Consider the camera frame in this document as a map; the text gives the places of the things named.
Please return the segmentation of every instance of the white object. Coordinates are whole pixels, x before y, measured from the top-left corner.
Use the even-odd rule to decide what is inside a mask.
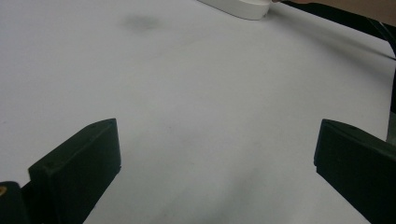
[[[260,20],[271,5],[271,0],[198,0],[235,17]]]

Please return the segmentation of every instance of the white table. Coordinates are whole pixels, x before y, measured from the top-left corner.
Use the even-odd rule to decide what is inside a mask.
[[[385,139],[385,41],[273,5],[0,3],[0,180],[117,118],[122,169],[85,223],[366,223],[316,174],[322,119]]]

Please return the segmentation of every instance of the stain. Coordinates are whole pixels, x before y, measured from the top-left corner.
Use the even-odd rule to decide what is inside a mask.
[[[161,27],[159,18],[145,15],[128,15],[122,22],[122,26],[134,33],[146,33]]]

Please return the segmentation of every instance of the white surface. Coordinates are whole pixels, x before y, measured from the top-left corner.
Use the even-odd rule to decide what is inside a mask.
[[[0,2],[0,179],[117,118],[122,170],[86,223],[367,223],[313,164],[322,119],[385,139],[382,40],[274,5]]]
[[[271,0],[198,0],[236,17],[260,20],[271,6]]]

